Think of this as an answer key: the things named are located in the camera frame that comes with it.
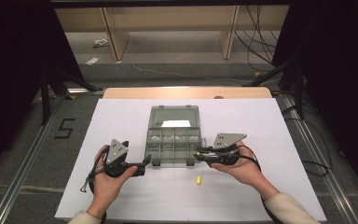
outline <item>tripod leg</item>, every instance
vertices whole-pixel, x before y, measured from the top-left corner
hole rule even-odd
[[[43,119],[42,124],[45,124],[50,116],[50,99],[48,97],[48,81],[46,76],[46,70],[43,70],[40,76],[40,92],[42,94],[42,106],[43,106]]]
[[[296,101],[295,101],[295,108],[297,114],[300,116],[301,119],[304,119],[304,114],[302,110],[302,91],[303,91],[303,76],[301,73],[301,68],[298,65],[296,67]]]
[[[278,75],[281,71],[283,71],[284,69],[286,69],[286,67],[289,65],[290,63],[290,59],[284,63],[282,63],[281,65],[279,65],[278,67],[274,68],[272,71],[266,73],[264,76],[262,76],[261,78],[258,78],[257,80],[255,80],[254,82],[252,82],[251,87],[256,87],[259,86],[261,83],[269,80],[272,77],[275,77],[276,75]]]
[[[73,77],[73,76],[67,74],[66,72],[62,71],[60,68],[53,67],[51,69],[54,72],[56,72],[58,75],[60,75],[61,77],[71,80],[71,81],[75,82],[75,84],[77,84],[89,91],[101,91],[103,89],[103,88],[96,88],[96,87],[90,85],[89,83],[86,83],[85,81],[79,80],[78,78]]]

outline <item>black stand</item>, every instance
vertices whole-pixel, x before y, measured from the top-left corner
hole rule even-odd
[[[40,91],[42,94],[43,120],[45,124],[50,116],[50,101],[48,97],[48,86],[50,86],[56,95],[66,95],[68,89],[63,84],[63,80],[69,80],[75,84],[87,89],[88,91],[101,91],[103,88],[96,88],[83,80],[73,77],[60,68],[52,67],[43,70],[40,76]]]
[[[283,76],[279,83],[281,90],[289,89],[292,84],[296,83],[296,102],[295,110],[301,119],[304,118],[302,111],[302,91],[303,91],[303,74],[301,73],[301,63],[306,59],[307,52],[314,49],[310,49],[311,42],[319,38],[318,30],[324,25],[324,21],[329,16],[333,4],[329,0],[324,0],[316,9],[314,15],[310,19],[307,27],[305,28],[292,56],[286,62],[274,68],[272,71],[266,73],[264,76],[258,78],[252,82],[251,86],[256,87],[267,81],[268,79],[275,77],[283,72]]]

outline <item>wrist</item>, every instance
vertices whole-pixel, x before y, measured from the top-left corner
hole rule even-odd
[[[250,186],[257,190],[264,201],[279,193],[279,191],[271,183],[269,183],[263,175],[256,178]]]
[[[93,201],[89,206],[87,213],[92,217],[102,219],[103,214],[106,212],[106,210],[107,210],[107,206],[101,205]]]

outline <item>clear plastic box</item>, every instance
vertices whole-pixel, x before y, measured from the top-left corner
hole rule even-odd
[[[147,131],[145,155],[152,165],[193,166],[193,154],[201,147],[200,115],[196,105],[153,106]]]

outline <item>cabinet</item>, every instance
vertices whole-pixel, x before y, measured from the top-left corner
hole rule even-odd
[[[260,7],[260,29],[281,30],[288,9]],[[229,59],[234,32],[254,30],[257,22],[257,6],[57,8],[56,13],[65,32],[106,32],[116,61],[131,32],[151,31],[219,32],[222,57]]]

